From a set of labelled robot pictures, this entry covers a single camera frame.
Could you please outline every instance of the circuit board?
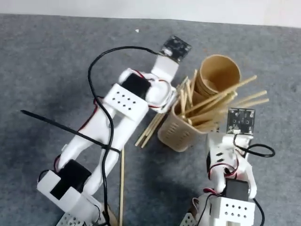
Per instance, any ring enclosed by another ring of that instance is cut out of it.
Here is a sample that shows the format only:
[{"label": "circuit board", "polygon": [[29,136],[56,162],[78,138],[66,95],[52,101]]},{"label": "circuit board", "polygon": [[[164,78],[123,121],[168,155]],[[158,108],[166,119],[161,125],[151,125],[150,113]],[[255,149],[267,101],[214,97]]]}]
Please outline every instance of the circuit board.
[{"label": "circuit board", "polygon": [[191,45],[173,35],[164,43],[160,53],[179,63],[190,50]]},{"label": "circuit board", "polygon": [[228,112],[227,133],[253,135],[255,110],[230,108]]}]

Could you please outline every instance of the black wire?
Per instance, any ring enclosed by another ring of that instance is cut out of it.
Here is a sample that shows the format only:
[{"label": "black wire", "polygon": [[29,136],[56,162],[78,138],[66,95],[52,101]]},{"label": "black wire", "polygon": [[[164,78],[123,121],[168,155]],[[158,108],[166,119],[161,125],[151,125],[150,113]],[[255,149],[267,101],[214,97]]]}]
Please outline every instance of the black wire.
[{"label": "black wire", "polygon": [[264,221],[265,221],[265,216],[264,216],[264,211],[262,209],[262,207],[260,206],[260,204],[257,202],[257,200],[254,198],[253,199],[254,203],[256,204],[256,206],[258,207],[260,213],[261,213],[261,223],[260,226],[264,225]]},{"label": "black wire", "polygon": [[198,226],[199,223],[201,222],[201,219],[202,219],[202,217],[203,217],[203,215],[204,215],[204,213],[205,213],[205,210],[206,210],[206,206],[207,206],[208,200],[209,200],[210,196],[212,196],[212,195],[218,196],[218,195],[216,195],[216,194],[210,194],[210,195],[208,195],[208,197],[206,198],[205,207],[204,207],[204,209],[203,209],[203,211],[202,211],[202,213],[201,213],[201,216],[200,216],[199,219],[198,219],[198,223],[196,224],[196,226]]},{"label": "black wire", "polygon": [[[107,145],[105,145],[105,144],[103,144],[103,143],[101,143],[101,142],[99,142],[99,141],[97,141],[97,140],[94,140],[94,139],[92,139],[92,138],[90,138],[90,137],[88,137],[88,136],[86,136],[86,135],[84,135],[84,134],[82,134],[82,133],[80,133],[80,132],[78,132],[78,131],[76,131],[76,130],[73,130],[73,129],[67,127],[67,126],[64,126],[64,125],[62,125],[62,124],[60,124],[60,123],[58,123],[58,122],[56,122],[56,121],[54,121],[54,120],[45,118],[45,117],[43,117],[43,116],[41,116],[41,115],[38,115],[38,114],[35,114],[35,113],[32,113],[32,112],[26,111],[26,110],[21,110],[21,112],[22,112],[23,114],[26,114],[26,115],[28,115],[28,116],[30,116],[30,117],[35,118],[35,119],[38,119],[38,120],[47,122],[47,123],[49,123],[49,124],[51,124],[51,125],[53,125],[53,126],[56,126],[56,127],[60,128],[60,129],[65,130],[65,131],[67,131],[67,132],[73,133],[74,135],[80,136],[80,137],[82,137],[82,138],[84,138],[84,139],[86,139],[86,140],[88,140],[88,141],[93,142],[93,143],[96,144],[96,145],[101,146],[102,148],[106,148],[106,147],[107,147]],[[120,154],[120,150],[118,150],[118,149],[116,149],[116,148],[111,148],[111,147],[110,147],[110,149],[111,149],[112,151],[115,151],[115,152],[117,152],[117,153]]]},{"label": "black wire", "polygon": [[[234,136],[233,145],[246,153],[250,153],[250,154],[253,154],[253,155],[256,155],[259,157],[264,157],[264,158],[270,158],[270,157],[275,156],[275,154],[276,154],[275,150],[273,148],[271,148],[270,146],[267,146],[267,145],[263,145],[263,144],[254,144],[254,145],[248,146],[247,148],[240,147],[240,146],[236,145],[236,143],[235,143],[236,137],[237,137],[237,134],[235,134],[235,136]],[[253,147],[264,147],[264,148],[270,150],[271,154],[262,154],[262,153],[258,153],[258,152],[253,152],[250,150]]]},{"label": "black wire", "polygon": [[46,172],[48,172],[49,171],[49,169],[47,170],[47,169],[45,169],[45,170],[43,170],[40,174],[39,174],[39,177],[38,177],[38,182],[40,182],[41,181],[41,179],[42,179],[42,175],[44,174],[44,173],[46,173]]},{"label": "black wire", "polygon": [[103,160],[102,160],[103,203],[104,203],[104,213],[105,213],[104,217],[105,217],[105,220],[106,220],[106,223],[103,224],[103,225],[108,225],[108,226],[110,226],[110,216],[109,216],[109,211],[108,211],[108,188],[107,188],[107,178],[106,178],[106,174],[105,174],[105,161],[106,161],[107,156],[109,154],[109,150],[111,148],[113,138],[114,138],[114,124],[113,124],[113,119],[110,116],[109,112],[107,111],[107,109],[105,109],[103,104],[97,98],[97,94],[96,94],[95,88],[94,88],[92,80],[91,80],[91,71],[92,71],[93,66],[97,63],[97,61],[100,58],[102,58],[104,55],[106,55],[108,53],[111,53],[111,52],[114,52],[114,51],[122,50],[122,49],[140,49],[140,50],[145,50],[147,52],[150,52],[152,54],[157,54],[155,51],[153,51],[149,48],[138,47],[138,46],[123,46],[123,47],[112,48],[112,49],[109,49],[109,50],[101,53],[98,57],[96,57],[95,60],[90,64],[89,69],[88,69],[88,81],[89,81],[89,85],[90,85],[90,88],[91,88],[91,92],[92,92],[93,97],[96,100],[97,104],[99,105],[99,107],[103,110],[103,112],[108,117],[108,120],[109,120],[109,123],[110,123],[110,129],[111,129],[109,142],[108,142],[107,147],[105,148],[105,152],[104,152]]}]

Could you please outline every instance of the wooden stick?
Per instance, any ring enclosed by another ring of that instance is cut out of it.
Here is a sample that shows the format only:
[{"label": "wooden stick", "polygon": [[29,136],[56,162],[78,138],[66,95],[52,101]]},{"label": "wooden stick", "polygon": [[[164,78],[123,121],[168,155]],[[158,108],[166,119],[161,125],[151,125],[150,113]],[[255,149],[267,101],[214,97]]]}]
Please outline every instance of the wooden stick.
[{"label": "wooden stick", "polygon": [[255,106],[255,105],[260,105],[260,104],[263,104],[263,103],[266,103],[266,102],[269,102],[268,98],[262,99],[262,100],[257,100],[257,101],[252,101],[252,102],[247,102],[247,103],[244,103],[244,104],[238,105],[238,106],[241,107],[241,108],[248,108],[248,107],[252,107],[252,106]]},{"label": "wooden stick", "polygon": [[160,120],[162,120],[161,118],[162,114],[158,113],[158,117],[156,118],[156,120],[154,121],[153,125],[149,128],[148,132],[145,134],[145,136],[147,137],[153,130],[154,130],[154,126],[156,125],[156,123]]},{"label": "wooden stick", "polygon": [[155,121],[157,120],[157,118],[160,116],[160,114],[156,114],[156,116],[151,120],[151,122],[149,123],[148,127],[144,130],[144,132],[141,134],[141,136],[139,137],[139,139],[136,141],[135,146],[138,146],[140,144],[140,142],[143,140],[143,138],[146,136],[147,133],[149,133],[150,128],[153,126],[153,124],[155,123]]},{"label": "wooden stick", "polygon": [[216,98],[221,97],[222,95],[224,95],[224,94],[226,94],[226,93],[230,93],[230,92],[236,90],[238,87],[241,87],[241,86],[243,86],[243,85],[248,84],[249,82],[255,80],[256,78],[257,78],[257,75],[254,75],[254,76],[252,76],[251,78],[248,78],[248,79],[246,79],[246,80],[244,80],[244,81],[242,81],[242,82],[240,82],[240,83],[238,83],[238,84],[235,84],[234,86],[231,86],[231,87],[225,89],[223,92],[220,92],[220,93],[218,93],[218,94],[216,94],[216,95],[214,95],[214,96],[212,96],[212,97],[210,97],[210,98],[204,100],[203,102],[201,102],[201,103],[195,105],[195,106],[192,107],[191,109],[188,109],[188,110],[185,112],[185,114],[187,114],[187,113],[189,113],[189,112],[192,112],[193,110],[196,110],[196,109],[200,108],[201,106],[204,106],[205,104],[210,103],[211,101],[215,100]]},{"label": "wooden stick", "polygon": [[184,85],[185,85],[185,82],[187,82],[187,80],[188,80],[188,76],[186,76],[186,77],[184,78],[184,80],[181,82],[181,84],[177,87],[177,90],[183,89],[183,88],[184,88]]},{"label": "wooden stick", "polygon": [[219,111],[222,111],[223,109],[227,108],[227,106],[219,106],[209,112],[206,112],[204,114],[199,114],[199,115],[195,115],[195,116],[192,116],[192,117],[189,117],[188,119],[190,120],[196,120],[196,119],[202,119],[208,115],[216,115],[217,113],[219,113]]},{"label": "wooden stick", "polygon": [[188,102],[189,102],[189,107],[192,107],[192,94],[191,94],[191,90],[190,90],[190,81],[188,80],[185,83],[185,87],[186,87],[186,92],[187,92],[187,96],[188,96]]},{"label": "wooden stick", "polygon": [[183,89],[180,90],[180,102],[181,102],[181,115],[185,115],[185,100],[184,100],[184,91]]},{"label": "wooden stick", "polygon": [[120,172],[120,204],[119,204],[119,226],[123,220],[123,189],[124,188],[124,148],[121,152],[121,172]]},{"label": "wooden stick", "polygon": [[147,142],[149,141],[149,139],[151,138],[152,134],[155,132],[157,126],[160,124],[160,122],[162,121],[162,119],[164,118],[165,114],[161,114],[161,117],[159,118],[159,120],[155,123],[155,125],[153,126],[151,132],[149,133],[149,135],[146,137],[146,139],[144,140],[144,142],[141,145],[141,148],[144,148],[145,145],[147,144]]},{"label": "wooden stick", "polygon": [[240,105],[242,104],[243,102],[246,102],[248,100],[251,100],[251,99],[254,99],[254,98],[257,98],[257,97],[261,97],[263,95],[267,94],[267,91],[264,90],[264,91],[261,91],[261,92],[258,92],[258,93],[255,93],[255,94],[252,94],[252,95],[249,95],[248,97],[245,97],[239,101],[237,101],[236,103],[234,103],[233,105]]},{"label": "wooden stick", "polygon": [[193,75],[193,79],[191,80],[191,86],[190,86],[191,96],[193,96],[193,91],[194,91],[194,86],[196,84],[197,74],[198,74],[197,69],[194,69],[194,75]]},{"label": "wooden stick", "polygon": [[200,110],[197,114],[201,114],[204,113],[206,110],[212,108],[213,106],[215,106],[217,103],[219,103],[220,101],[222,101],[228,94],[225,94],[223,96],[221,96],[220,98],[217,98],[216,100],[212,101],[211,103],[209,103],[207,106],[205,106],[202,110]]}]

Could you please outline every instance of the metal plate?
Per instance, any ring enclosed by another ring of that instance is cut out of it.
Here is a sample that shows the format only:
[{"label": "metal plate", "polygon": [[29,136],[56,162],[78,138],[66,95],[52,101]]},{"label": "metal plate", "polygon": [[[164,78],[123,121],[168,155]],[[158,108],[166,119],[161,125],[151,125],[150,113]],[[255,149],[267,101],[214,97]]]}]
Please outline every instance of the metal plate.
[{"label": "metal plate", "polygon": [[255,110],[230,108],[228,112],[227,133],[253,135]]},{"label": "metal plate", "polygon": [[191,213],[186,213],[180,226],[196,226],[197,222]]},{"label": "metal plate", "polygon": [[[101,214],[101,218],[98,221],[98,224],[104,223],[104,216]],[[65,213],[56,226],[93,226],[92,224],[85,224],[84,221],[78,220],[76,217],[71,216],[68,213]]]},{"label": "metal plate", "polygon": [[190,50],[191,45],[173,35],[164,43],[160,53],[179,63]]}]

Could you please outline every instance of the cable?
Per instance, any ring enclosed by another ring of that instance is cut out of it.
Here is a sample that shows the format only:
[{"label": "cable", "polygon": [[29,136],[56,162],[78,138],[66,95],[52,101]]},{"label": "cable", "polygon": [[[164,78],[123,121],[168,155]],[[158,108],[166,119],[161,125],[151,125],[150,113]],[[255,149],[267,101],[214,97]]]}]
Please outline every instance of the cable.
[{"label": "cable", "polygon": [[202,211],[202,213],[201,213],[201,216],[200,216],[199,219],[198,219],[198,223],[196,224],[196,226],[198,226],[199,223],[201,222],[201,219],[202,219],[202,217],[203,217],[203,215],[204,215],[204,213],[205,213],[205,210],[206,210],[206,206],[207,206],[208,200],[209,200],[210,196],[212,196],[212,195],[214,195],[214,196],[219,196],[219,195],[216,195],[216,194],[210,194],[210,195],[208,195],[208,197],[206,198],[205,207],[204,207],[204,209],[203,209],[203,211]]},{"label": "cable", "polygon": [[261,213],[261,223],[260,226],[264,225],[265,222],[265,216],[264,216],[264,211],[262,209],[262,207],[260,206],[260,204],[257,202],[257,200],[255,198],[253,198],[254,203],[256,204],[256,206],[258,207],[260,213]]},{"label": "cable", "polygon": [[[21,112],[22,112],[23,114],[26,114],[26,115],[28,115],[28,116],[30,116],[30,117],[35,118],[35,119],[38,119],[38,120],[47,122],[47,123],[49,123],[50,125],[56,126],[56,127],[60,128],[60,129],[62,129],[62,130],[65,130],[65,131],[67,131],[67,132],[73,133],[74,135],[80,136],[80,137],[82,137],[82,138],[84,138],[84,139],[86,139],[86,140],[88,140],[88,141],[91,141],[92,143],[94,143],[94,144],[96,144],[96,145],[101,146],[102,148],[106,148],[106,147],[107,147],[107,145],[105,145],[105,144],[103,144],[103,143],[101,143],[101,142],[99,142],[99,141],[97,141],[97,140],[94,140],[94,139],[92,139],[92,138],[90,138],[90,137],[88,137],[88,136],[86,136],[86,135],[84,135],[84,134],[82,134],[82,133],[80,133],[80,132],[78,132],[78,131],[75,131],[75,130],[73,130],[73,129],[67,127],[67,126],[64,126],[64,125],[62,125],[62,124],[60,124],[60,123],[58,123],[58,122],[56,122],[56,121],[54,121],[54,120],[45,118],[45,117],[43,117],[43,116],[41,116],[41,115],[38,115],[38,114],[35,114],[35,113],[32,113],[32,112],[26,111],[26,110],[21,110]],[[111,149],[112,151],[115,151],[115,152],[117,152],[117,153],[120,154],[120,150],[118,150],[118,149],[116,149],[116,148],[112,148],[112,147],[110,147],[110,149]]]},{"label": "cable", "polygon": [[113,137],[114,137],[114,124],[113,124],[113,119],[110,116],[109,112],[107,111],[107,109],[103,106],[103,104],[99,101],[99,99],[97,98],[97,94],[95,91],[95,88],[93,86],[92,80],[91,80],[91,71],[93,66],[97,63],[97,61],[102,58],[104,55],[114,52],[114,51],[118,51],[118,50],[122,50],[122,49],[141,49],[141,50],[145,50],[147,52],[150,52],[152,54],[156,54],[157,53],[149,48],[145,48],[145,47],[138,47],[138,46],[123,46],[123,47],[117,47],[117,48],[112,48],[109,49],[103,53],[101,53],[99,56],[97,56],[95,58],[95,60],[90,64],[89,69],[88,69],[88,82],[91,88],[91,92],[93,94],[93,97],[95,98],[97,104],[99,105],[99,107],[103,110],[103,112],[106,114],[106,116],[108,117],[109,123],[110,123],[110,138],[109,138],[109,142],[107,144],[107,146],[105,147],[105,152],[103,155],[103,160],[102,160],[102,177],[103,177],[103,202],[104,202],[104,212],[105,212],[105,220],[106,223],[103,225],[108,225],[110,226],[110,216],[109,216],[109,211],[108,211],[108,188],[107,188],[107,178],[106,178],[106,174],[105,174],[105,161],[107,159],[107,156],[109,154],[109,150],[111,148],[112,142],[113,142]]},{"label": "cable", "polygon": [[208,179],[209,179],[209,180],[211,179],[211,170],[212,170],[214,167],[216,167],[216,166],[228,166],[228,167],[232,168],[232,169],[233,169],[232,172],[225,173],[225,176],[226,176],[226,177],[230,177],[230,176],[233,176],[233,175],[237,172],[238,167],[239,167],[239,160],[238,160],[238,158],[237,158],[237,156],[236,156],[236,168],[234,168],[234,167],[231,166],[230,164],[223,163],[223,162],[220,162],[220,163],[217,163],[217,164],[211,166],[211,167],[209,168],[209,170],[208,170]]},{"label": "cable", "polygon": [[[246,153],[250,153],[250,154],[253,154],[253,155],[256,155],[259,157],[264,157],[264,158],[271,158],[271,157],[275,156],[275,154],[276,154],[275,150],[273,148],[271,148],[270,146],[267,146],[267,145],[263,145],[263,144],[254,144],[254,145],[248,146],[247,148],[240,147],[240,146],[236,145],[236,143],[235,143],[236,137],[237,137],[237,134],[235,134],[235,136],[234,136],[233,145]],[[270,150],[271,154],[262,154],[262,153],[258,153],[258,152],[253,152],[250,150],[253,147],[264,147],[264,148]]]}]

